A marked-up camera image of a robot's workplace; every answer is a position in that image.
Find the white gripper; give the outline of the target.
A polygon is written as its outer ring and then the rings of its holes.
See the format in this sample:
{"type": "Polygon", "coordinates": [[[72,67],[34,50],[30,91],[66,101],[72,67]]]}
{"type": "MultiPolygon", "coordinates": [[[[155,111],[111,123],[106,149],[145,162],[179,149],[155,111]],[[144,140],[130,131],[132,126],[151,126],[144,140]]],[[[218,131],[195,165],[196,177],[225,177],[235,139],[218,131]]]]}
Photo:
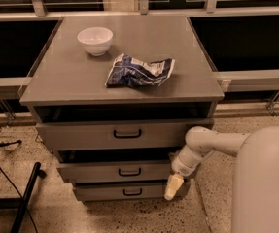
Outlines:
{"type": "Polygon", "coordinates": [[[184,183],[184,178],[189,178],[196,170],[199,163],[203,161],[204,154],[184,145],[171,157],[171,169],[175,173],[167,180],[164,198],[172,200],[184,183]]]}

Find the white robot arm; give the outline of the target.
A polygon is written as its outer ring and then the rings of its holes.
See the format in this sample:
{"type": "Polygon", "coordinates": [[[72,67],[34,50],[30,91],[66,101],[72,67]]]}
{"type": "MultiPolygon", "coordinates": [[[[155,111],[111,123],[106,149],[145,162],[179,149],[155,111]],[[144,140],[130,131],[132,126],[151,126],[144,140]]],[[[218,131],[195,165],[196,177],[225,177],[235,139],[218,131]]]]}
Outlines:
{"type": "Polygon", "coordinates": [[[164,198],[173,199],[184,179],[215,151],[236,157],[231,233],[279,233],[279,126],[251,134],[191,128],[171,159],[164,198]]]}

